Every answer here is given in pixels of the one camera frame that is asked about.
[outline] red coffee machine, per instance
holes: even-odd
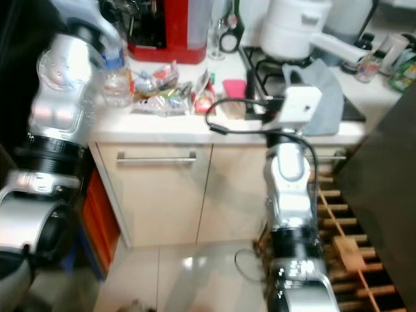
[[[132,1],[129,50],[138,60],[197,64],[205,58],[212,0]]]

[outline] gray cloth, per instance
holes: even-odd
[[[302,129],[304,135],[334,135],[338,133],[343,116],[344,96],[341,86],[334,74],[320,59],[306,68],[283,65],[283,75],[287,85],[303,83],[317,87],[322,92],[322,99],[312,120]],[[300,81],[294,79],[297,73]]]

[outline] black cable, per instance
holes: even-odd
[[[248,131],[234,131],[230,130],[227,127],[224,127],[222,125],[218,125],[217,123],[213,123],[209,121],[209,114],[213,111],[213,109],[217,106],[219,106],[222,103],[226,102],[242,102],[242,103],[251,103],[256,104],[262,107],[267,107],[268,102],[267,101],[257,101],[254,99],[239,99],[235,97],[220,99],[217,102],[213,103],[205,113],[204,119],[205,123],[209,126],[209,129],[220,133],[222,135],[232,134],[232,135],[269,135],[269,134],[276,134],[281,137],[291,138],[292,140],[296,141],[297,143],[305,146],[309,151],[311,151],[312,159],[313,159],[313,166],[314,166],[314,177],[313,177],[313,203],[312,203],[312,212],[315,217],[315,220],[318,220],[318,212],[317,212],[317,205],[318,205],[318,157],[315,152],[315,149],[313,148],[312,144],[309,143],[308,140],[306,140],[304,137],[294,134],[294,133],[288,133],[283,132],[280,129],[267,129],[267,130],[248,130]]]
[[[235,264],[235,268],[237,269],[237,271],[239,271],[239,273],[248,281],[253,282],[253,283],[263,283],[265,280],[264,279],[255,279],[255,278],[251,278],[249,277],[247,274],[245,274],[241,267],[239,266],[238,262],[237,262],[237,257],[239,254],[241,253],[246,253],[246,254],[251,254],[251,255],[255,255],[257,257],[257,254],[255,251],[251,250],[251,249],[240,249],[237,250],[234,254],[234,264]]]

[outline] wooden rack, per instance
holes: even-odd
[[[406,312],[376,250],[331,177],[320,177],[318,228],[329,278],[341,312]],[[254,243],[268,275],[270,237]]]

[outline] pink sponge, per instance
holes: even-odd
[[[222,81],[222,85],[226,91],[226,96],[229,98],[245,98],[246,81],[242,79],[226,79]]]

